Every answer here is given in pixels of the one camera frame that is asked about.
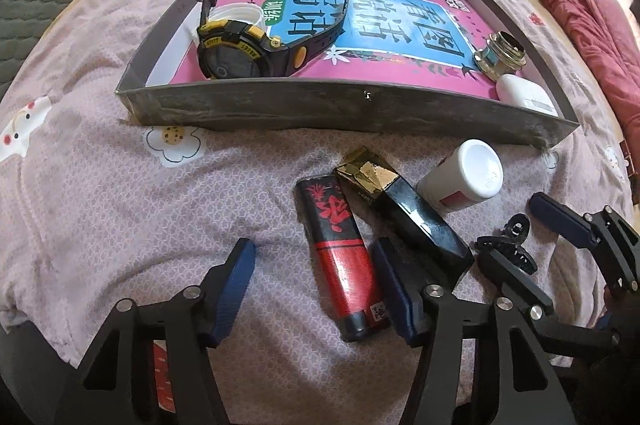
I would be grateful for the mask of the black hair clip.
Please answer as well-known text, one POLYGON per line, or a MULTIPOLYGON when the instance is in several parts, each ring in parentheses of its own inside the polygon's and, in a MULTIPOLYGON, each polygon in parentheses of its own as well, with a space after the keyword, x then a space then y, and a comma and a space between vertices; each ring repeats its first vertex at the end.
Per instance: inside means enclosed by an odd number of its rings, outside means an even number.
POLYGON ((530 220, 525 214, 515 214, 497 235, 485 235, 475 241, 477 252, 496 251, 526 275, 533 275, 538 267, 523 243, 528 237, 530 220))

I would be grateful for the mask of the red black lighter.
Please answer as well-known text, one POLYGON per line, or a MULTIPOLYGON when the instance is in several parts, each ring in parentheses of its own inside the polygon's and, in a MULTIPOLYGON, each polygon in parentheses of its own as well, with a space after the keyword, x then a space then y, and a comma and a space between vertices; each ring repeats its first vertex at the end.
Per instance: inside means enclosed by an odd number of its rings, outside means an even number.
POLYGON ((372 259, 338 178, 300 179, 295 193, 343 341, 362 341, 387 327, 372 259))

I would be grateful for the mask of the white pill bottle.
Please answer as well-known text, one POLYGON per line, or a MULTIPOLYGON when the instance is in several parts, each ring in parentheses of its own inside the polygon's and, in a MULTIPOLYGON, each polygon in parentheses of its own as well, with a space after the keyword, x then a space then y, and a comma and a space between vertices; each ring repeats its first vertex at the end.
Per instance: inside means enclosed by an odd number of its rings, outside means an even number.
POLYGON ((416 184, 416 191, 436 210, 461 211, 500 191, 503 167, 497 152, 480 139, 469 139, 416 184))

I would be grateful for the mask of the black gold lighter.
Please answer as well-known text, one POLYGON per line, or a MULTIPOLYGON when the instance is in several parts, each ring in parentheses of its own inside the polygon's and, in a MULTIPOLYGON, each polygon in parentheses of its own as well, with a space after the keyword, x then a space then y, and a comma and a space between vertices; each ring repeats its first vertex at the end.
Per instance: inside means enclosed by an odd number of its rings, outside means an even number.
POLYGON ((360 148, 334 172, 394 229, 439 284, 457 287, 474 263, 469 245, 386 159, 360 148))

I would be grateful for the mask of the white oblong case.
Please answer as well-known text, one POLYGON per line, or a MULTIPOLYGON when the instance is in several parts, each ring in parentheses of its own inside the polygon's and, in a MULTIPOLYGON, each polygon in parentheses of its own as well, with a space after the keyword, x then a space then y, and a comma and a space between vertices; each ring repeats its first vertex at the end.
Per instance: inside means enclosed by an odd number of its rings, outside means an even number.
POLYGON ((500 101, 510 106, 526 108, 556 116, 551 97, 538 84, 515 74, 503 74, 496 83, 496 92, 500 101))

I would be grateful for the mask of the brass metal fitting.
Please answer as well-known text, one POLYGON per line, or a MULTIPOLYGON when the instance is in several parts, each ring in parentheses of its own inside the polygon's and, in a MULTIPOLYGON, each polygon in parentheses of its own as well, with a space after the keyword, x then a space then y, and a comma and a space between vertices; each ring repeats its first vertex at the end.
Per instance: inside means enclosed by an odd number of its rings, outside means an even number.
POLYGON ((495 83, 504 74, 523 70, 527 62, 523 45, 506 31, 489 34, 485 46, 474 52, 473 60, 495 83))

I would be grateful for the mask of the black yellow wrist watch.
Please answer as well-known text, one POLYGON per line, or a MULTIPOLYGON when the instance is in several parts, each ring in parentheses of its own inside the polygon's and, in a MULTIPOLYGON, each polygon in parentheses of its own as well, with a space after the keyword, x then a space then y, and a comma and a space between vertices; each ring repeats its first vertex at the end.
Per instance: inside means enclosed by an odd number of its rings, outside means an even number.
POLYGON ((198 34, 198 65, 208 80, 280 78, 305 67, 332 46, 343 33, 349 0, 344 0, 334 23, 320 32, 284 44, 256 24, 240 20, 210 20, 217 0, 202 3, 198 34))

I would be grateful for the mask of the white plastic jar lid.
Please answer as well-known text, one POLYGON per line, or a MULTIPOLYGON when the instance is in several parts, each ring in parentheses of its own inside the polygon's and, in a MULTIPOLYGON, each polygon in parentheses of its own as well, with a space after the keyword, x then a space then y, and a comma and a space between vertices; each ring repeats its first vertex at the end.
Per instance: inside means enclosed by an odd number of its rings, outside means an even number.
POLYGON ((261 7, 253 3, 222 6, 202 3, 198 25, 192 31, 192 40, 208 46, 216 37, 230 41, 242 33, 253 35, 258 40, 266 35, 265 14, 261 7))

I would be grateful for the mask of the pink patterned bed sheet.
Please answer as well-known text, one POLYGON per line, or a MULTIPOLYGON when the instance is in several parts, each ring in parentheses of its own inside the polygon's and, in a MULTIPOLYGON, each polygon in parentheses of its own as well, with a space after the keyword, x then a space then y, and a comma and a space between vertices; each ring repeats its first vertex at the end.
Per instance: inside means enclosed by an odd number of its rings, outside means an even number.
MULTIPOLYGON (((1 104, 1 124, 45 107, 25 154, 1 158, 1 323, 35 324, 65 367, 78 364, 113 305, 163 301, 224 260, 258 249, 231 336, 212 353, 238 424, 395 424, 419 354, 392 331, 347 344, 329 317, 294 205, 299 178, 368 147, 410 182, 455 146, 436 136, 193 130, 196 154, 170 164, 156 130, 115 95, 128 62, 174 0, 75 0, 44 34, 1 104)), ((578 211, 632 213, 620 147, 599 86, 534 0, 495 0, 544 56, 578 130, 550 151, 502 146, 497 197, 451 214, 465 240, 502 226, 538 190, 578 211)))

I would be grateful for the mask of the grey shallow cardboard box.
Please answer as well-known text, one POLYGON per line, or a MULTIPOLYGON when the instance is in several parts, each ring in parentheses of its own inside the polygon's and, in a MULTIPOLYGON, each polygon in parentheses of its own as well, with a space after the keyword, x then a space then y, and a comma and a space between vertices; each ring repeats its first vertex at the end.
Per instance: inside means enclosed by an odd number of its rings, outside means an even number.
MULTIPOLYGON (((558 115, 510 106, 498 96, 485 99, 428 87, 299 78, 303 68, 280 78, 208 80, 198 65, 198 43, 192 40, 202 7, 198 0, 175 0, 163 13, 134 53, 116 93, 144 125, 212 130, 306 127, 461 135, 535 147, 558 144, 578 125, 558 79, 494 0, 470 1, 490 23, 491 33, 506 31, 523 45, 526 66, 515 75, 540 85, 558 115)), ((216 6, 222 6, 218 0, 216 6)))

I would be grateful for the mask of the pink blue book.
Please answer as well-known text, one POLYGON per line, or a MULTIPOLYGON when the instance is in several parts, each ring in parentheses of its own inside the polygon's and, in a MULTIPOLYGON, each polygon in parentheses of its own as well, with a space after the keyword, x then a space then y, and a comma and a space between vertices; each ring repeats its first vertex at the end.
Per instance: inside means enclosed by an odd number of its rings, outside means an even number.
POLYGON ((266 31, 283 43, 333 24, 347 10, 344 32, 298 72, 299 78, 428 87, 485 99, 494 83, 473 64, 490 23, 470 0, 218 0, 253 3, 266 31))

